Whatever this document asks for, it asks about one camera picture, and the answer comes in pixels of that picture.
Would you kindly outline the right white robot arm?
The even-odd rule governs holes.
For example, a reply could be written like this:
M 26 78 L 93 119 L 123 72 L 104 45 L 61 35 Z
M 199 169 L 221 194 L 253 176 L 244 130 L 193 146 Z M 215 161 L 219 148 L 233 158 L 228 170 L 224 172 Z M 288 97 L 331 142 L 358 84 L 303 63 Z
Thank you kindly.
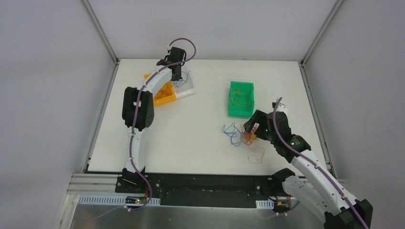
M 308 180 L 302 181 L 290 169 L 273 174 L 271 189 L 276 195 L 289 194 L 316 215 L 325 229 L 369 229 L 373 207 L 343 187 L 319 162 L 307 141 L 293 134 L 282 111 L 256 110 L 244 123 L 245 131 L 267 140 L 276 152 Z

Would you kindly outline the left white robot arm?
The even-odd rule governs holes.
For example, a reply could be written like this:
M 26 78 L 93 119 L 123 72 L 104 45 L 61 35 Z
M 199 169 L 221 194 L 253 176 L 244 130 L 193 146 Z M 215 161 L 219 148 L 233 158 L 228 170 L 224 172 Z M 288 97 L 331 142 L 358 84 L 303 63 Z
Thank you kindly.
M 142 171 L 145 168 L 144 136 L 154 120 L 154 96 L 168 82 L 181 79 L 181 67 L 186 61 L 186 51 L 169 47 L 168 54 L 156 64 L 155 72 L 143 83 L 124 90 L 122 119 L 128 128 L 128 159 L 122 177 L 134 193 L 145 189 L 146 180 Z

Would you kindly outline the green plastic bin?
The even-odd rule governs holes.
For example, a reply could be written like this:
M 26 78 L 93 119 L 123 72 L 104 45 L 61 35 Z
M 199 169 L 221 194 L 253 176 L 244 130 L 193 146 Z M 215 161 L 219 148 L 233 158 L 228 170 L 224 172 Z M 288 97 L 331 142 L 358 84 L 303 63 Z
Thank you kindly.
M 255 106 L 254 84 L 250 82 L 230 82 L 228 115 L 250 118 Z

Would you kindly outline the white translucent plastic bin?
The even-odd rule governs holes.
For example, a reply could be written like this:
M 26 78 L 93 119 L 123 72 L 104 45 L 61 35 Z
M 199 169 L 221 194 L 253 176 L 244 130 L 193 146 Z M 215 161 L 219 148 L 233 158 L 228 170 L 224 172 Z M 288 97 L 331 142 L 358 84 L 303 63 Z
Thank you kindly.
M 182 67 L 181 79 L 178 81 L 172 81 L 171 83 L 176 99 L 182 99 L 197 93 L 193 73 L 188 68 Z

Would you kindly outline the orange plastic bin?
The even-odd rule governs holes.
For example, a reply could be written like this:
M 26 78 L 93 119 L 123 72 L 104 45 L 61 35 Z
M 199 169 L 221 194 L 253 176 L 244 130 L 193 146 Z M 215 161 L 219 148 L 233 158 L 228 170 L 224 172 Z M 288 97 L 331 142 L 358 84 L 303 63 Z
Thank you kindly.
M 166 73 L 159 73 L 151 77 L 151 74 L 144 75 L 145 91 L 149 91 L 153 95 L 153 105 L 159 106 L 176 99 L 175 92 Z

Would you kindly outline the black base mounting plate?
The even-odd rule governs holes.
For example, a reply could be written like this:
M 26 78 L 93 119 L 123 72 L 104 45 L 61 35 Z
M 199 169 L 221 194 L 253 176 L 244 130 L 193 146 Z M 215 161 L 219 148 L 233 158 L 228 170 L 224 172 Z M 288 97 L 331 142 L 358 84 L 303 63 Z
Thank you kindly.
M 269 176 L 147 173 L 153 198 L 164 206 L 255 208 L 257 200 L 287 194 Z

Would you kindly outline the aluminium frame rail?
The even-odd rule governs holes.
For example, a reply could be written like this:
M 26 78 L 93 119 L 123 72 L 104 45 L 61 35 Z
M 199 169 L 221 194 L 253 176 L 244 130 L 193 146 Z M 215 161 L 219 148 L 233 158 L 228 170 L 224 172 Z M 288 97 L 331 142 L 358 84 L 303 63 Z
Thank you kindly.
M 107 35 L 106 35 L 104 29 L 102 28 L 100 21 L 97 18 L 96 12 L 94 11 L 94 9 L 92 7 L 91 2 L 89 0 L 80 0 L 80 2 L 82 4 L 84 10 L 86 11 L 86 14 L 88 15 L 97 35 L 99 36 L 110 59 L 112 60 L 114 65 L 118 65 L 119 59 L 118 59 L 116 53 L 114 52 L 113 47 L 112 47 L 109 39 L 107 38 Z
M 306 65 L 306 63 L 309 61 L 312 54 L 315 52 L 317 46 L 321 42 L 321 39 L 323 38 L 323 36 L 327 32 L 327 29 L 329 28 L 330 24 L 333 22 L 334 18 L 336 17 L 336 15 L 338 14 L 340 8 L 342 7 L 342 5 L 344 3 L 345 3 L 345 0 L 336 0 L 334 2 L 334 4 L 333 4 L 331 10 L 329 11 L 326 19 L 322 23 L 322 25 L 321 25 L 320 29 L 318 30 L 314 40 L 312 41 L 312 43 L 309 46 L 309 48 L 307 49 L 303 59 L 301 60 L 302 66 Z

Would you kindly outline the right aluminium frame rail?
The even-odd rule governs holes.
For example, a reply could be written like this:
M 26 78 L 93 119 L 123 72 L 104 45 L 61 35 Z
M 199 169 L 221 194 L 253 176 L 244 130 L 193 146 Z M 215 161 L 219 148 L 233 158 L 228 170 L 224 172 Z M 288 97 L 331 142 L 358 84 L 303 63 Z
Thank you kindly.
M 326 19 L 322 23 L 322 25 L 321 25 L 320 29 L 318 30 L 314 40 L 312 41 L 312 43 L 309 46 L 309 48 L 307 49 L 303 59 L 301 60 L 302 66 L 306 65 L 306 63 L 309 61 L 312 54 L 315 52 L 317 46 L 321 42 L 321 39 L 323 38 L 323 36 L 327 32 L 327 29 L 329 28 L 330 24 L 333 22 L 334 18 L 336 17 L 336 15 L 338 14 L 340 8 L 342 7 L 342 5 L 344 3 L 345 3 L 345 0 L 336 0 L 334 2 L 334 4 L 333 4 L 331 10 L 329 11 Z

